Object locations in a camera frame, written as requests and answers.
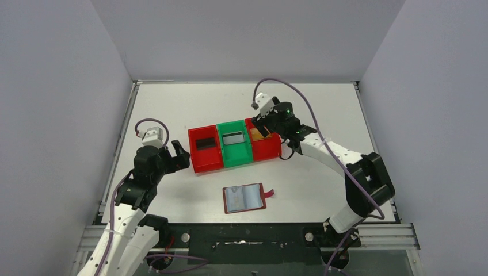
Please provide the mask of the red plastic bin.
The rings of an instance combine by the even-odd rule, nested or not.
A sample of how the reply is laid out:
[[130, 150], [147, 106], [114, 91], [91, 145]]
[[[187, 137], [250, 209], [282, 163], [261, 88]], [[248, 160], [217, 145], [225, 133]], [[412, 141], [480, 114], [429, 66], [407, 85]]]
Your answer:
[[[245, 119], [245, 124], [250, 138], [249, 129], [255, 128], [255, 126], [252, 124], [251, 118]], [[278, 158], [281, 155], [281, 140], [278, 134], [273, 133], [270, 135], [272, 135], [270, 139], [257, 141], [255, 143], [252, 143], [250, 139], [254, 162]]]
[[188, 129], [188, 138], [190, 158], [196, 174], [224, 168], [216, 125]]

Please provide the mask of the green plastic bin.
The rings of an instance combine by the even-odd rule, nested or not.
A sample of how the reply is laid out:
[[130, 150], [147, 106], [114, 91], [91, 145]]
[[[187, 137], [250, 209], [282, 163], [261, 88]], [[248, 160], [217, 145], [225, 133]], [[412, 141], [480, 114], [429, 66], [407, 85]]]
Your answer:
[[[223, 163], [225, 168], [240, 166], [253, 162], [253, 154], [251, 142], [247, 133], [247, 127], [244, 120], [223, 122], [216, 125], [220, 149], [222, 152]], [[222, 141], [222, 134], [231, 132], [243, 132], [245, 137], [244, 143], [224, 145]]]

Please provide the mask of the red leather card holder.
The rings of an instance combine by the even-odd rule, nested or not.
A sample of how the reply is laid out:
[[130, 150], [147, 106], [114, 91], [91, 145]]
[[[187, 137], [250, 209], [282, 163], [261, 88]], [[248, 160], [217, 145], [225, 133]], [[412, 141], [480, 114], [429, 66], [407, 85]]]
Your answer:
[[275, 194], [265, 191], [262, 183], [251, 183], [222, 188], [225, 214], [266, 209], [266, 199]]

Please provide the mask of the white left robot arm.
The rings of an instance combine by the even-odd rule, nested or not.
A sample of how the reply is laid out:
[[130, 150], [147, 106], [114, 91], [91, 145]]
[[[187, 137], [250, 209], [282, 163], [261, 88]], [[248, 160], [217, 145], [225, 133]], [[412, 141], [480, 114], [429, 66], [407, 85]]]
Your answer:
[[134, 167], [116, 186], [110, 199], [110, 219], [94, 251], [78, 275], [133, 275], [154, 246], [169, 241], [167, 219], [147, 214], [163, 176], [190, 165], [190, 154], [178, 140], [175, 155], [163, 145], [144, 145]]

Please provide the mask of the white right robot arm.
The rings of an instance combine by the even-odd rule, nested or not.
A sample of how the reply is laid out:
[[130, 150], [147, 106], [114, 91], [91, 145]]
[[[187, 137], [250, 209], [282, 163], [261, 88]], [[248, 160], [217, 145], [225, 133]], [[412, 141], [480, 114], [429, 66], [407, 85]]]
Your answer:
[[323, 236], [336, 246], [346, 232], [367, 219], [395, 195], [383, 159], [376, 152], [361, 154], [321, 139], [318, 131], [295, 117], [290, 102], [259, 93], [252, 107], [259, 112], [251, 123], [264, 137], [277, 134], [293, 152], [313, 158], [342, 175], [346, 204], [324, 222]]

